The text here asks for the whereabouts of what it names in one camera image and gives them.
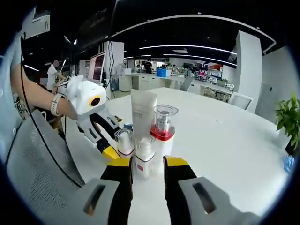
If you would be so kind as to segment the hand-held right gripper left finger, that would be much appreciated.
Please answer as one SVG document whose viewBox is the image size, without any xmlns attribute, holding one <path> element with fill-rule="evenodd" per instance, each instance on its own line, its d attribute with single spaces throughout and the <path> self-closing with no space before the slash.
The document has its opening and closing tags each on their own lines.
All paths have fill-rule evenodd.
<svg viewBox="0 0 300 225">
<path fill-rule="evenodd" d="M 71 195 L 68 207 L 51 215 L 52 225 L 126 225 L 132 191 L 132 158 L 112 160 L 100 179 Z"/>
</svg>

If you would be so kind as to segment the person's left hand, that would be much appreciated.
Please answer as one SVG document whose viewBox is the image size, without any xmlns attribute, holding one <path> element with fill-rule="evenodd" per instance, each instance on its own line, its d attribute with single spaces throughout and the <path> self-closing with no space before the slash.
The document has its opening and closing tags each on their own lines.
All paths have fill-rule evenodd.
<svg viewBox="0 0 300 225">
<path fill-rule="evenodd" d="M 75 101 L 78 99 L 79 86 L 83 82 L 84 76 L 72 76 L 66 81 L 60 82 L 58 84 L 58 93 L 62 94 L 63 97 L 68 101 L 68 111 L 65 115 L 74 120 L 78 119 L 78 113 L 76 111 Z"/>
</svg>

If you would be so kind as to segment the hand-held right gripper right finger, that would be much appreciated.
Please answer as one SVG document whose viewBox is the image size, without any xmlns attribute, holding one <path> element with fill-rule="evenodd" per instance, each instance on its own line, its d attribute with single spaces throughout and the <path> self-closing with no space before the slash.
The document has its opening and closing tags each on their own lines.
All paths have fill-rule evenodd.
<svg viewBox="0 0 300 225">
<path fill-rule="evenodd" d="M 229 195 L 187 161 L 164 156 L 165 200 L 173 225 L 257 225 L 260 218 L 235 208 Z"/>
</svg>

